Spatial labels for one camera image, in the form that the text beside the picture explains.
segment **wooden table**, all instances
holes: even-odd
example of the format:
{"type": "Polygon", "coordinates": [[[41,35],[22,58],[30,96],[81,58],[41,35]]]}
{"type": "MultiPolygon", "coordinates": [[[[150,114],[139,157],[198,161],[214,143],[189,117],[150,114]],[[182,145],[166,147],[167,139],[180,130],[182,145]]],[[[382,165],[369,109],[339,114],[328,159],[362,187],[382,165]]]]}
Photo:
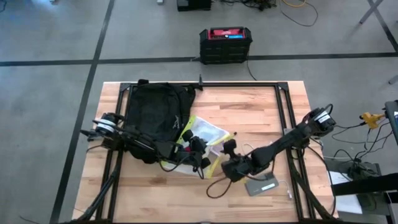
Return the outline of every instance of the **wooden table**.
{"type": "MultiPolygon", "coordinates": [[[[300,121],[310,111],[304,83],[289,82],[289,89],[295,118],[300,121]]],[[[105,112],[115,111],[118,91],[118,82],[104,83],[96,119],[105,112]]],[[[284,108],[287,122],[290,123],[285,101],[284,108]]],[[[282,135],[275,90],[270,87],[205,88],[203,91],[197,91],[191,114],[198,115],[231,133],[237,132],[236,151],[240,153],[248,153],[251,150],[247,146],[243,149],[243,143],[249,143],[254,147],[264,146],[282,135]]],[[[100,142],[92,142],[89,147],[97,144],[100,142]]],[[[317,144],[312,146],[322,154],[317,144]]],[[[79,217],[82,214],[79,210],[86,210],[99,192],[106,152],[105,149],[97,148],[87,154],[73,218],[79,217]]],[[[323,162],[312,151],[307,150],[305,164],[312,192],[323,206],[331,211],[333,196],[323,162]]],[[[250,197],[244,182],[240,181],[232,184],[224,197],[211,199],[206,196],[206,188],[216,179],[223,177],[221,167],[217,167],[215,174],[216,177],[211,180],[201,180],[178,172],[166,173],[157,164],[144,164],[127,152],[123,157],[114,222],[297,221],[294,200],[289,200],[285,184],[281,183],[257,197],[250,197]]],[[[284,152],[276,157],[274,174],[278,180],[288,182],[291,188],[284,152]]],[[[210,194],[220,194],[227,184],[228,181],[216,184],[210,194]]],[[[307,214],[302,192],[301,195],[303,210],[307,214]]],[[[104,217],[108,211],[107,206],[106,202],[104,217]]]]}

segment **concrete floor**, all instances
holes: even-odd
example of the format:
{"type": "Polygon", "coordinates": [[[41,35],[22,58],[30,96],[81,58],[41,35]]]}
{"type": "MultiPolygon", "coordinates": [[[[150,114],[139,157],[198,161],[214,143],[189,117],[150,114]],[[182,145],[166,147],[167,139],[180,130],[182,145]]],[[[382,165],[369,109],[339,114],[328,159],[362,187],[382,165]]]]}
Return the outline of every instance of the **concrete floor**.
{"type": "MultiPolygon", "coordinates": [[[[362,26],[366,0],[309,0],[319,12],[313,27],[300,27],[279,8],[259,12],[240,4],[213,3],[212,10],[177,12],[175,0],[163,6],[150,0],[116,0],[101,59],[196,57],[198,33],[218,26],[246,26],[254,42],[251,55],[356,54],[393,52],[374,15],[362,26]]],[[[0,62],[93,59],[109,1],[9,1],[0,13],[0,62]]],[[[309,7],[287,13],[310,22],[309,7]]],[[[398,2],[385,0],[379,11],[398,38],[398,2]]],[[[398,84],[387,81],[398,58],[343,58],[250,61],[258,80],[303,80],[312,107],[334,104],[333,117],[342,126],[358,124],[365,112],[380,113],[396,100],[398,84]]],[[[90,65],[0,67],[0,220],[26,223],[18,216],[48,223],[90,65]]],[[[99,65],[86,108],[83,128],[92,127],[102,83],[150,80],[251,80],[246,64],[202,65],[198,62],[99,65]]],[[[366,128],[345,139],[362,140],[366,128]]],[[[354,154],[359,145],[323,139],[325,156],[340,148],[354,154]]],[[[70,219],[78,191],[87,143],[78,141],[60,221],[70,219]]],[[[398,148],[390,138],[384,150],[366,157],[380,163],[383,174],[398,172],[398,148]]],[[[344,220],[384,223],[384,217],[348,215],[344,220]]]]}

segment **black equipment box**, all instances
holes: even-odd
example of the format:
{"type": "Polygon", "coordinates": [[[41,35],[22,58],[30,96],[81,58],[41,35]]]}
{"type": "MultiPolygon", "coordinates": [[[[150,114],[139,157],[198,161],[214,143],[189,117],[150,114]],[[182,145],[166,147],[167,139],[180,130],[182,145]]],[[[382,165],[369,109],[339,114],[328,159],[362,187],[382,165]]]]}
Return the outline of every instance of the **black equipment box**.
{"type": "Polygon", "coordinates": [[[252,41],[245,27],[205,29],[200,33],[200,61],[205,65],[242,63],[248,59],[252,41]]]}
{"type": "Polygon", "coordinates": [[[177,0],[178,11],[210,10],[211,0],[177,0]]]}

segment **black storage case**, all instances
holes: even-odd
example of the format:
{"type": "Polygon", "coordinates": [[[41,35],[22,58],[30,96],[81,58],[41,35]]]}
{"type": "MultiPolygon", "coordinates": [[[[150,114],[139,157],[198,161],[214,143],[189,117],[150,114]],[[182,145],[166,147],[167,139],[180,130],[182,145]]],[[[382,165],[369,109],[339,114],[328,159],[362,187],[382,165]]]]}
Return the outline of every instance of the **black storage case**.
{"type": "Polygon", "coordinates": [[[177,0],[179,12],[191,10],[210,10],[211,0],[177,0]]]}
{"type": "Polygon", "coordinates": [[[245,27],[221,27],[212,30],[242,29],[243,39],[209,39],[208,30],[200,33],[200,61],[207,64],[242,63],[248,59],[251,31],[245,27]]]}

